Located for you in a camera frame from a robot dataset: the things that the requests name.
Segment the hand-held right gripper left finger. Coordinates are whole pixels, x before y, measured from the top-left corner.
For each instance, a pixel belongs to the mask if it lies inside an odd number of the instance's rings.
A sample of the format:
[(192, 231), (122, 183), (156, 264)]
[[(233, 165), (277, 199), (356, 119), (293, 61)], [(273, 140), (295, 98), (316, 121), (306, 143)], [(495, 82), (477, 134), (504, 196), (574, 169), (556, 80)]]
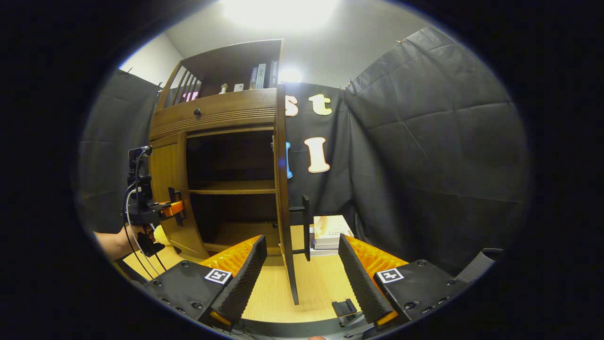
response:
[(183, 260), (144, 284), (144, 291), (188, 318), (232, 329), (242, 318), (267, 256), (257, 235), (200, 263)]

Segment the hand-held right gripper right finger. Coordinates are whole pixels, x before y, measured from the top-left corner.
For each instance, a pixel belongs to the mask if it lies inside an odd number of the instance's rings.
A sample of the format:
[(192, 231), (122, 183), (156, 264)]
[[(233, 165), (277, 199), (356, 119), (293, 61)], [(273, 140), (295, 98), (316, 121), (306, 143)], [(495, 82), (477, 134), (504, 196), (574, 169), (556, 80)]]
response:
[(339, 258), (360, 310), (376, 331), (433, 314), (468, 285), (427, 260), (404, 261), (348, 235)]

